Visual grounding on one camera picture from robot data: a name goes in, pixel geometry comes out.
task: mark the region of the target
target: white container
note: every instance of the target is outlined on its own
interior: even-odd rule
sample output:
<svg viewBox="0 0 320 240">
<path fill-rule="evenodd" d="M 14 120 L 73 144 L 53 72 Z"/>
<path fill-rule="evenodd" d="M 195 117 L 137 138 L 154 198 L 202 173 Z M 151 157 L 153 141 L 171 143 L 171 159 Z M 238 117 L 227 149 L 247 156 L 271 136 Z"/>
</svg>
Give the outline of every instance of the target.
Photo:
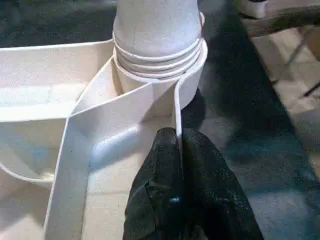
<svg viewBox="0 0 320 240">
<path fill-rule="evenodd" d="M 118 0 L 113 25 L 119 46 L 142 57 L 164 57 L 201 38 L 197 0 Z"/>
<path fill-rule="evenodd" d="M 111 40 L 0 48 L 0 122 L 67 118 L 112 54 Z"/>
</svg>

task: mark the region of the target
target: black fabric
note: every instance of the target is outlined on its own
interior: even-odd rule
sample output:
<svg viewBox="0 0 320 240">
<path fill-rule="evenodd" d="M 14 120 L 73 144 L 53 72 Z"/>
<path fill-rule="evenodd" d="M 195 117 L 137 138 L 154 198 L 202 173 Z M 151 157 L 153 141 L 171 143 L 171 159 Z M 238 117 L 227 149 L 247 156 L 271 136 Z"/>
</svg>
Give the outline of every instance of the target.
<svg viewBox="0 0 320 240">
<path fill-rule="evenodd" d="M 176 131 L 160 129 L 125 209 L 124 240 L 178 240 L 184 228 L 183 173 Z"/>
<path fill-rule="evenodd" d="M 249 201 L 221 153 L 194 129 L 182 136 L 185 199 L 194 224 L 209 240 L 262 240 Z"/>
</svg>

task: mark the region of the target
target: concrete floor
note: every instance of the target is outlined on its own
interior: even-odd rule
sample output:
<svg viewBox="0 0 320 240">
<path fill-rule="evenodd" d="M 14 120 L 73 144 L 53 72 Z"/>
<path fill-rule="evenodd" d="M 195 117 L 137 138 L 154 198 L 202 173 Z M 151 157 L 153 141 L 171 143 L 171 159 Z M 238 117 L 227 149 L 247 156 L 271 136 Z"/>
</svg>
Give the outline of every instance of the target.
<svg viewBox="0 0 320 240">
<path fill-rule="evenodd" d="M 290 59 L 302 37 L 296 28 L 252 38 L 270 80 Z M 320 88 L 310 97 L 302 95 L 320 80 L 320 61 L 310 49 L 303 47 L 280 81 L 274 85 L 297 130 L 310 161 L 320 177 Z"/>
</svg>

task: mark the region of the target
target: white plastic tray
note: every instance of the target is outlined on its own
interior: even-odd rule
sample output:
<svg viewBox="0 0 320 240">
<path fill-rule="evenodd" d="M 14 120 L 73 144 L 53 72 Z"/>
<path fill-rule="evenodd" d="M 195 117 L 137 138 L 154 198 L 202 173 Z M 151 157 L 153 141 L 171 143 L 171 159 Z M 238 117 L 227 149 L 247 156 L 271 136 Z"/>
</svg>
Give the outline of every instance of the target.
<svg viewBox="0 0 320 240">
<path fill-rule="evenodd" d="M 0 49 L 0 240 L 122 239 L 132 181 L 157 130 L 181 136 L 206 57 L 203 41 L 180 80 L 150 83 L 118 71 L 111 40 Z"/>
</svg>

